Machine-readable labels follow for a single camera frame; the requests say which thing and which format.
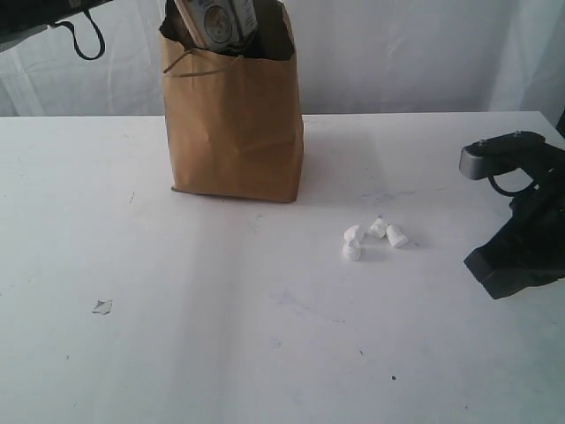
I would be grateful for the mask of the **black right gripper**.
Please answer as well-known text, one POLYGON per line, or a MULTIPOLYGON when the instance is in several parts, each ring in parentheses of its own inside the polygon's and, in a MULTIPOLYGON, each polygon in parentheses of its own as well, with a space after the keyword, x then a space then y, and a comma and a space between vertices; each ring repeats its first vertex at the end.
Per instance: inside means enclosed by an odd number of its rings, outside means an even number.
POLYGON ((564 278, 564 173, 531 183, 510 208, 508 222, 464 260, 493 299, 564 278))

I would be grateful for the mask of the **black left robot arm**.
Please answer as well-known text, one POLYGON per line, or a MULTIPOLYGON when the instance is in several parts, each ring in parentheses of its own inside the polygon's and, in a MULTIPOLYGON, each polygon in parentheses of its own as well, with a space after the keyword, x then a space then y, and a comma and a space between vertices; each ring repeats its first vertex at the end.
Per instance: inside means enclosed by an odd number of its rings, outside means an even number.
POLYGON ((47 29, 63 27, 71 33, 73 48, 78 57, 84 61, 97 60, 105 54, 106 42, 101 29, 92 18, 91 10, 105 4, 110 4, 110 1, 1 0, 1 52, 13 49, 47 29), (80 14, 91 24, 99 42, 99 50, 94 56, 88 56, 80 49, 75 26, 69 20, 80 14))

